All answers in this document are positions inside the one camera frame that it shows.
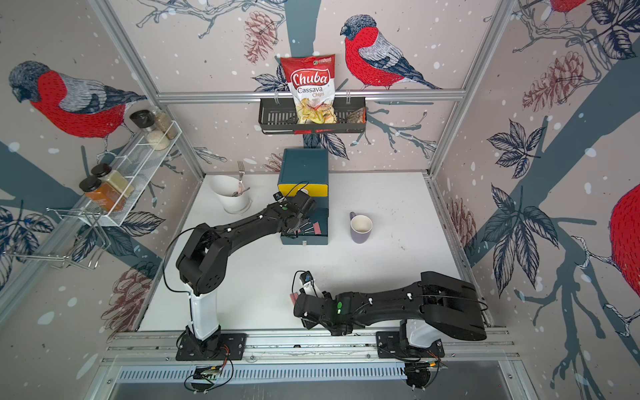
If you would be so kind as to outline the yellow drawer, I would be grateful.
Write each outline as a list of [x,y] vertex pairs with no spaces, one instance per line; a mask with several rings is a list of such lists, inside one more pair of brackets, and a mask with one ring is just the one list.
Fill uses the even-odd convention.
[[320,183],[279,183],[278,190],[285,197],[294,197],[298,192],[305,192],[314,198],[326,198],[328,196],[328,185]]

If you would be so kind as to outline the teal bottom drawer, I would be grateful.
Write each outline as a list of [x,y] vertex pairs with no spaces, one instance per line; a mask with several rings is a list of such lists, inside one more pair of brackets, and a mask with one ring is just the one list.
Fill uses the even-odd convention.
[[320,246],[328,244],[328,217],[327,208],[317,208],[309,217],[307,224],[319,223],[322,233],[320,235],[302,234],[299,232],[281,235],[283,245],[289,246]]

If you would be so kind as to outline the teal drawer cabinet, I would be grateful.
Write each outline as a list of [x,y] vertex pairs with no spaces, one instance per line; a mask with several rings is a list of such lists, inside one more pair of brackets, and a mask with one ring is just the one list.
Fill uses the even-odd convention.
[[317,208],[329,209],[328,151],[324,148],[288,148],[284,151],[279,183],[328,185],[326,198],[314,198]]

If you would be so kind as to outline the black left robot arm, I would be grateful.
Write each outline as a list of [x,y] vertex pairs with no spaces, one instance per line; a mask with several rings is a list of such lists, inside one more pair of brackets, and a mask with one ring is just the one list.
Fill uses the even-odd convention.
[[217,314],[218,287],[228,259],[236,251],[274,234],[294,234],[315,211],[314,198],[299,190],[292,197],[281,193],[263,210],[234,223],[196,226],[176,261],[181,281],[188,289],[191,323],[187,332],[207,342],[220,331]]

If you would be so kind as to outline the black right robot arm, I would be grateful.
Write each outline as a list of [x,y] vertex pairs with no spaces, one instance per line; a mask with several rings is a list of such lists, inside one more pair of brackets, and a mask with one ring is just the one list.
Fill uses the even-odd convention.
[[445,335],[463,341],[487,338],[483,309],[471,283],[437,272],[404,288],[379,293],[346,292],[336,297],[300,293],[293,315],[307,329],[317,325],[333,336],[346,336],[356,328],[394,320],[419,320]]

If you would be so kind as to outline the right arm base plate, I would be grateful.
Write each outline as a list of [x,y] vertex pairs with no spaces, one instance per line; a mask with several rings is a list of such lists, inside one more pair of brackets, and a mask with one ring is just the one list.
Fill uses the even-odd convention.
[[378,357],[396,359],[407,363],[416,363],[421,359],[440,359],[445,357],[441,339],[434,341],[427,348],[411,345],[407,335],[400,331],[376,332]]

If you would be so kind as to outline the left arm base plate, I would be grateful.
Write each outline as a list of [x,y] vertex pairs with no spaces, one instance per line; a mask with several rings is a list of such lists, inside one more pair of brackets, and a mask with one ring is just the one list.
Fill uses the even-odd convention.
[[222,333],[219,328],[207,339],[198,339],[186,327],[178,337],[177,361],[238,361],[243,358],[248,335],[246,333]]

